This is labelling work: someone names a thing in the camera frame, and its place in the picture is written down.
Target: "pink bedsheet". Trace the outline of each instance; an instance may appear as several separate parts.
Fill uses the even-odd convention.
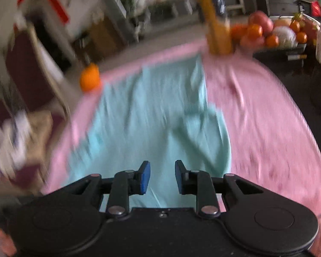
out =
[[[143,65],[202,52],[208,99],[223,110],[232,146],[232,173],[293,199],[321,214],[321,153],[301,112],[280,81],[258,62],[236,53],[219,58],[206,42],[168,49],[102,74],[112,82]],[[67,159],[85,136],[100,91],[81,99],[51,160],[44,193],[61,187]]]

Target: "floor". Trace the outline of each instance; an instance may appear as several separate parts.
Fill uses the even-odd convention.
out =
[[[188,43],[195,39],[203,38],[204,36],[204,27],[202,25],[193,25],[153,39],[144,40],[139,44],[128,47],[117,56],[100,63],[100,72],[111,70],[155,52]],[[74,111],[77,102],[81,98],[81,90],[78,82],[82,69],[83,66],[79,65],[74,67],[73,70],[68,71],[66,74],[67,80],[61,84],[61,89],[65,91],[64,94],[69,101],[72,111]],[[281,73],[277,76],[288,89],[290,95],[303,113],[321,151],[321,113],[316,111],[310,101],[309,89],[311,78],[308,75],[292,76],[292,73]]]

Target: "metal rivet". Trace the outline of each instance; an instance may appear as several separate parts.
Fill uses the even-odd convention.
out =
[[[122,215],[125,212],[125,209],[121,206],[111,206],[108,208],[108,212],[114,215]]]
[[[204,206],[202,207],[201,211],[204,214],[208,214],[208,215],[215,215],[219,212],[219,209],[217,207],[214,206]]]

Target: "blue object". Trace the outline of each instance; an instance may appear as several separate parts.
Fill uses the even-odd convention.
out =
[[[147,191],[147,186],[149,185],[151,176],[151,165],[147,163],[144,173],[141,175],[140,190],[142,194],[145,194]]]
[[[106,84],[92,126],[69,159],[65,185],[92,173],[152,166],[145,195],[130,196],[131,207],[195,207],[195,196],[178,192],[175,161],[212,177],[230,172],[231,147],[220,110],[207,105],[199,55],[144,67],[113,85]],[[107,203],[104,198],[102,209]]]
[[[177,163],[175,163],[175,177],[176,177],[176,182],[178,186],[178,192],[182,194],[182,175],[181,175],[181,170]]]

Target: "metal screw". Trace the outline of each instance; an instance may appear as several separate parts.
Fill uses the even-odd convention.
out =
[[[111,206],[108,208],[108,212],[113,215],[122,215],[125,211],[121,206]]]
[[[167,215],[166,212],[163,212],[163,211],[162,211],[162,213],[159,215],[159,217],[160,217],[160,218],[167,218],[168,215]]]
[[[208,214],[208,215],[215,215],[219,212],[219,209],[217,207],[214,206],[204,206],[202,207],[201,211],[204,214]]]

